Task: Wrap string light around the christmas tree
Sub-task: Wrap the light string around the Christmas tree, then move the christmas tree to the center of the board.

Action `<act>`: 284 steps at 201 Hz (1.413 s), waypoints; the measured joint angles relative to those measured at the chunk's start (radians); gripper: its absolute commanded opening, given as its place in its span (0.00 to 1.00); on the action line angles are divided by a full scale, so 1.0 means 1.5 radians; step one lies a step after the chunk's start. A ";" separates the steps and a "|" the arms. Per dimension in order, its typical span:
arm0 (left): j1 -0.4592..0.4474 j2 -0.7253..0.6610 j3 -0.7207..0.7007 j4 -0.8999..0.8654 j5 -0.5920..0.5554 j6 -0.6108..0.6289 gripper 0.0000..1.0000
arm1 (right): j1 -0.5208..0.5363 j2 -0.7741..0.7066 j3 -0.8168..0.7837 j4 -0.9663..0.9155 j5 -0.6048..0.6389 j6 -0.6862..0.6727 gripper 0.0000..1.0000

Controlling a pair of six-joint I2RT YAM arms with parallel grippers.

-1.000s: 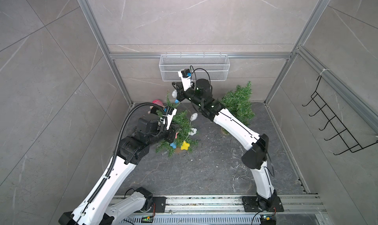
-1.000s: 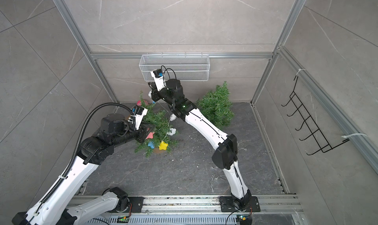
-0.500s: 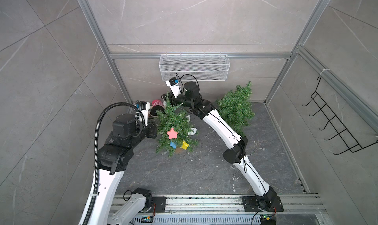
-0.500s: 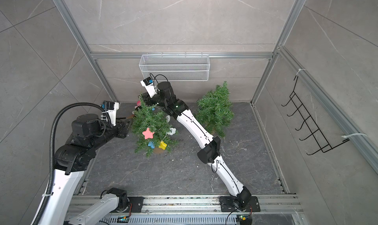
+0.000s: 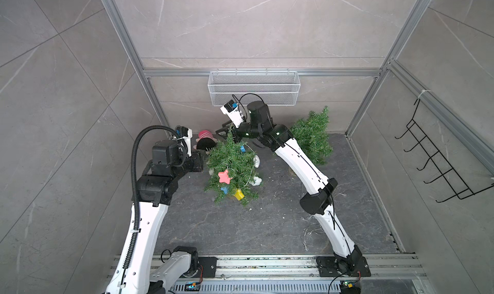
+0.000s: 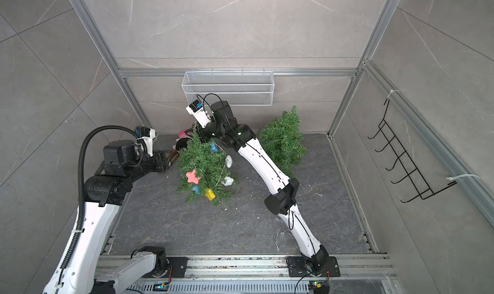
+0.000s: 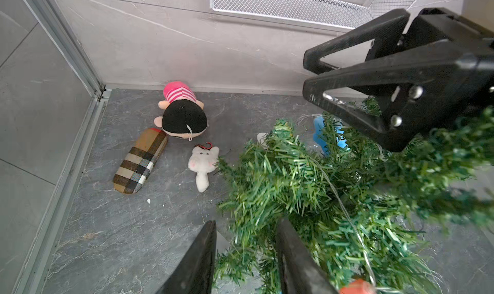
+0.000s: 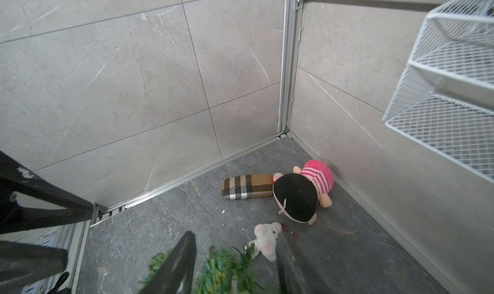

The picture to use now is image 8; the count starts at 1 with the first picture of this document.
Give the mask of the green christmas tree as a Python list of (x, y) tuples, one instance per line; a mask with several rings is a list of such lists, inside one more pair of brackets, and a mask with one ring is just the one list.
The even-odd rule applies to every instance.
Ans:
[(196, 278), (193, 293), (259, 293), (253, 260), (260, 254), (254, 242), (243, 251), (211, 247)]

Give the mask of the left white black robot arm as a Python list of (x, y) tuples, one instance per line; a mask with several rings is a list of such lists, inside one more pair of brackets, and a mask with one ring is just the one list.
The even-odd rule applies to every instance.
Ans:
[[(59, 206), (57, 210), (21, 206), (24, 194)], [(45, 181), (1, 153), (1, 233), (56, 227), (91, 219), (94, 205)], [(68, 250), (1, 241), (1, 289), (10, 291), (65, 272)]]

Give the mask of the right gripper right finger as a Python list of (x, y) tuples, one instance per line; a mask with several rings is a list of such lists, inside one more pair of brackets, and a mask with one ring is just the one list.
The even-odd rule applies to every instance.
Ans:
[(301, 252), (290, 231), (278, 237), (276, 256), (280, 293), (336, 293)]

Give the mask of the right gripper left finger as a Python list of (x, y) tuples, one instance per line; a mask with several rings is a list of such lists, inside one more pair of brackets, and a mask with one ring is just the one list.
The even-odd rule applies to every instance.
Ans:
[(141, 293), (192, 293), (196, 254), (196, 236), (186, 231)]

